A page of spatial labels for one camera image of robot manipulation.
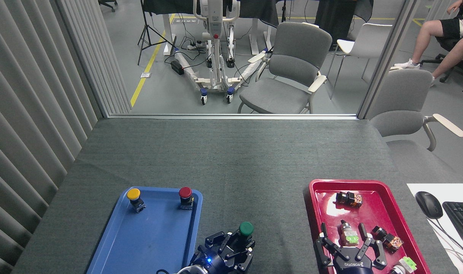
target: patient lift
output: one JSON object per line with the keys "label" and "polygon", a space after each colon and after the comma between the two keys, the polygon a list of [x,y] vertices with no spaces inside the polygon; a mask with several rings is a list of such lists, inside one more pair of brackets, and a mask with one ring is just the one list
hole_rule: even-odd
{"label": "patient lift", "polygon": [[229,78],[225,73],[225,60],[221,52],[220,37],[223,26],[226,23],[228,33],[226,64],[228,68],[235,66],[235,41],[234,41],[234,21],[240,15],[240,0],[233,0],[231,10],[226,9],[226,17],[223,17],[223,0],[200,0],[201,14],[197,14],[197,0],[193,0],[193,13],[197,19],[204,21],[206,32],[202,33],[203,40],[206,41],[207,64],[209,68],[209,78],[199,78],[192,67],[189,67],[183,54],[177,54],[175,58],[184,68],[184,73],[191,79],[196,89],[201,92],[201,103],[207,102],[207,93],[226,92],[226,102],[229,104],[233,100],[233,94],[240,85],[257,70],[260,62],[250,64],[240,77]]}

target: yellow button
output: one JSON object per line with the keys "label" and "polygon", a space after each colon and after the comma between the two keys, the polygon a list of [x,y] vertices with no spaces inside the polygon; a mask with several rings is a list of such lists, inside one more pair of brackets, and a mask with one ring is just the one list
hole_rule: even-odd
{"label": "yellow button", "polygon": [[127,192],[127,198],[134,201],[140,197],[140,190],[137,188],[130,189]]}

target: white desk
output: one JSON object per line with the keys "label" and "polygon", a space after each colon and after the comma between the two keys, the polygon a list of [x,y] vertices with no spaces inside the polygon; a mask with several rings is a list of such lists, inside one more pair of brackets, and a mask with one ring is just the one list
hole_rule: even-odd
{"label": "white desk", "polygon": [[[412,195],[415,195],[418,191],[426,191],[433,194],[433,196],[439,200],[440,204],[443,204],[443,202],[446,201],[463,202],[463,184],[407,184],[407,186],[412,192]],[[439,219],[439,222],[453,239],[463,245],[463,240],[456,231],[446,212],[444,212],[443,216]],[[433,226],[433,230],[436,232],[436,235],[445,249],[455,250],[463,254],[463,250],[454,244],[444,233],[435,226]],[[458,255],[453,251],[447,251],[447,254],[453,261],[453,264],[457,267],[460,274],[463,274],[463,256]]]}

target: white sneaker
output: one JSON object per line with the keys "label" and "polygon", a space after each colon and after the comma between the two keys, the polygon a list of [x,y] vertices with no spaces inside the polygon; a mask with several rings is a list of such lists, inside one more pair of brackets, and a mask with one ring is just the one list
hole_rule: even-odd
{"label": "white sneaker", "polygon": [[410,69],[420,69],[421,65],[419,63],[414,64],[412,59],[409,59],[409,62],[401,63],[401,64],[394,64],[396,67],[400,68],[410,68]]}

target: red tray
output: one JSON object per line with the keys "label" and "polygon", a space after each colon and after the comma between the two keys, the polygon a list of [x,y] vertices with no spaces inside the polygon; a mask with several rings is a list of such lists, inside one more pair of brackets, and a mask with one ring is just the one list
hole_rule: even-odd
{"label": "red tray", "polygon": [[[353,208],[336,204],[336,193],[339,191],[361,194],[362,206]],[[372,229],[378,225],[388,233],[400,237],[404,244],[395,253],[384,248],[387,267],[383,270],[374,269],[374,273],[387,274],[402,257],[408,256],[417,264],[415,274],[431,274],[390,189],[384,183],[374,180],[316,179],[309,184],[306,209],[313,241],[318,238],[321,223],[324,222],[328,237],[339,245],[338,226],[341,220],[350,223],[357,233],[359,233],[358,224],[362,222],[369,233],[372,233]],[[369,248],[366,254],[370,259],[375,259],[372,248]],[[335,273],[334,267],[327,269],[324,273]]]}

